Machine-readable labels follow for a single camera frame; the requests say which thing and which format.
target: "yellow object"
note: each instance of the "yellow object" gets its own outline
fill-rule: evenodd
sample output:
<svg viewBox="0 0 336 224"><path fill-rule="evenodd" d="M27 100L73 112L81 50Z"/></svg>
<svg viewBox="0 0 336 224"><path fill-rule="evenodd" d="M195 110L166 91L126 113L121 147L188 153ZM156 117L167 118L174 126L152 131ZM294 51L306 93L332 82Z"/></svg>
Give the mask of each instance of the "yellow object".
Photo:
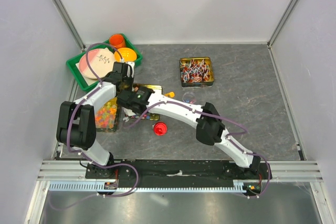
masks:
<svg viewBox="0 0 336 224"><path fill-rule="evenodd" d="M123 47L119 48L118 51L121 53L124 62L135 61L137 58L137 53L131 48ZM116 61L120 62L120 55L117 51L114 52L114 57Z"/></svg>
<svg viewBox="0 0 336 224"><path fill-rule="evenodd" d="M169 92L167 94L164 94L165 97L173 98L175 96L174 92Z"/></svg>

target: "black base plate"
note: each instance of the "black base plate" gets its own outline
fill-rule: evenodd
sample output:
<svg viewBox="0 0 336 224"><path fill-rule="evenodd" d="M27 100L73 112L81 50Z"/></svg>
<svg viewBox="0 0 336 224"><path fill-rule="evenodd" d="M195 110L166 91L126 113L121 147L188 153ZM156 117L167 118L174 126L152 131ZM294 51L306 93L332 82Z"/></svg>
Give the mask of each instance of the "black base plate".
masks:
<svg viewBox="0 0 336 224"><path fill-rule="evenodd" d="M116 163L126 163L134 166L139 173L139 188L189 188L189 187L232 187L234 179L259 180L268 172L265 163L260 163L258 174L253 174L230 161L218 160L115 160ZM168 176L182 172L182 175ZM114 179L114 170L104 170L88 165L85 178ZM119 187L132 187L136 175L133 169L121 166L118 168Z"/></svg>

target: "green tray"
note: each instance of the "green tray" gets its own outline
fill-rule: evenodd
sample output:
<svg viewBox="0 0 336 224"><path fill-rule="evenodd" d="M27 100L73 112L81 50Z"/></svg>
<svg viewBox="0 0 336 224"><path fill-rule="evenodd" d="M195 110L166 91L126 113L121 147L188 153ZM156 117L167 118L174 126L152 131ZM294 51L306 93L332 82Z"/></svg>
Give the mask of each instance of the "green tray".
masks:
<svg viewBox="0 0 336 224"><path fill-rule="evenodd" d="M136 52L136 60L134 61L135 66L139 66L141 64L141 60L142 60L142 54L137 50L137 48L127 39L127 37L125 36L125 34L121 34L124 39L125 39L125 43L126 43L126 47L133 49ZM99 45L99 46L95 46L92 47L92 49L96 49L96 48L106 48L107 46L104 45ZM70 69L71 73L74 75L75 80L77 81L79 87L81 88L81 90L85 91L85 92L89 92L91 91L98 83L98 81L96 81L94 84L88 85L86 83L86 81L84 80L83 76L81 75L81 73L79 72L79 69L76 67L76 64L79 62L80 58L82 58L82 56L86 53L82 52L81 54L73 57L70 60L67 60L67 66Z"/></svg>

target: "white wall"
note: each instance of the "white wall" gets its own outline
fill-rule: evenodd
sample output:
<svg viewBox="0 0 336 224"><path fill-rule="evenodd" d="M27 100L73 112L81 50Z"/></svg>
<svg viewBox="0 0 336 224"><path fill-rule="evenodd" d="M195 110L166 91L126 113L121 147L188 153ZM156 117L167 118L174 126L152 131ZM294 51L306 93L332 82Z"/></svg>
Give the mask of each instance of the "white wall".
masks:
<svg viewBox="0 0 336 224"><path fill-rule="evenodd" d="M300 0L274 54L305 153L336 207L336 1Z"/></svg>
<svg viewBox="0 0 336 224"><path fill-rule="evenodd" d="M87 44L266 42L290 0L62 0Z"/></svg>
<svg viewBox="0 0 336 224"><path fill-rule="evenodd" d="M78 53L51 0L0 0L1 223L24 222Z"/></svg>

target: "gray table surface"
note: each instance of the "gray table surface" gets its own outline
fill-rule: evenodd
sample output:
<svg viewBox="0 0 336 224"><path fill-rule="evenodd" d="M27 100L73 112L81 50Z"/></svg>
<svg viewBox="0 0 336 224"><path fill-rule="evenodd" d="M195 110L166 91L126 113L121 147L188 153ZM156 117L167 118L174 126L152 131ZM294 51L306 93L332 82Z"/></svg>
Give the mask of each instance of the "gray table surface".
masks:
<svg viewBox="0 0 336 224"><path fill-rule="evenodd" d="M210 102L220 115L244 124L249 134L237 137L246 148L269 160L298 160L295 139L288 120L275 71L266 45L138 45L143 60L135 69L135 83L156 84L163 92L175 92L182 100L193 91L196 104ZM179 59L210 57L215 82L212 87L183 89ZM84 93L79 90L77 97ZM195 138L195 129L165 116L168 132L157 136L153 121L141 121L131 129L120 121L115 133L97 133L99 143L115 158L230 159L214 146ZM226 124L230 132L237 127ZM77 157L63 148L61 157Z"/></svg>

